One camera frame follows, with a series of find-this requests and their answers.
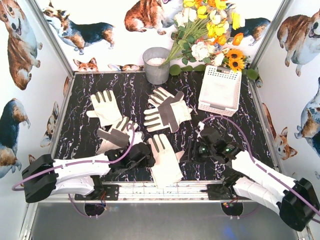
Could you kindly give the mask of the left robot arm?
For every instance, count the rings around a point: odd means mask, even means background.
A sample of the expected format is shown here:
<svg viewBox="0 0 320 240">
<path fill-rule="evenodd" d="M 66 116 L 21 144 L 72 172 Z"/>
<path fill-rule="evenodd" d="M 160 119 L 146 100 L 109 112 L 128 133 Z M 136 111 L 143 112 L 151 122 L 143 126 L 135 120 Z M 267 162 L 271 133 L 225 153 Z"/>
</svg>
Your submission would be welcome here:
<svg viewBox="0 0 320 240">
<path fill-rule="evenodd" d="M 101 177 L 120 175 L 135 167 L 150 168 L 155 162 L 151 146 L 143 142 L 78 159 L 52 159 L 50 154 L 44 154 L 22 171 L 25 200 L 37 203 L 59 194 L 96 200 L 105 191 Z"/>
</svg>

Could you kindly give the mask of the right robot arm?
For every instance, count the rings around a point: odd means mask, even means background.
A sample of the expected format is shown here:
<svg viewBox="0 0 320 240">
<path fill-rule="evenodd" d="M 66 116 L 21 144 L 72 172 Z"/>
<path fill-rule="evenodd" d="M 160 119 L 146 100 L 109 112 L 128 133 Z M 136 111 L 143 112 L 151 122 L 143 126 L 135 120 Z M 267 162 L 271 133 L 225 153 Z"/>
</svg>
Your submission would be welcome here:
<svg viewBox="0 0 320 240">
<path fill-rule="evenodd" d="M 270 168 L 240 144 L 224 140 L 213 127 L 201 130 L 188 141 L 181 163 L 203 164 L 212 159 L 230 170 L 222 183 L 209 184 L 209 199 L 217 195 L 253 200 L 274 211 L 296 231 L 303 231 L 320 209 L 312 184 L 305 178 L 296 180 Z"/>
</svg>

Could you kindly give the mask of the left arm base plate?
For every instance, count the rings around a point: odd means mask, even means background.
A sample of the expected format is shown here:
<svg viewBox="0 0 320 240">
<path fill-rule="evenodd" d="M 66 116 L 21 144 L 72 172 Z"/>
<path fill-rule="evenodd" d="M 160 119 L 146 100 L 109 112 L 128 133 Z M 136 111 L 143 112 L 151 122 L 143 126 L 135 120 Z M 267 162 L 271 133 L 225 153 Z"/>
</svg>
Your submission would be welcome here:
<svg viewBox="0 0 320 240">
<path fill-rule="evenodd" d="M 118 184 L 102 184 L 99 186 L 94 186 L 93 192 L 88 195 L 75 194 L 74 199 L 76 201 L 117 201 L 119 197 Z"/>
</svg>

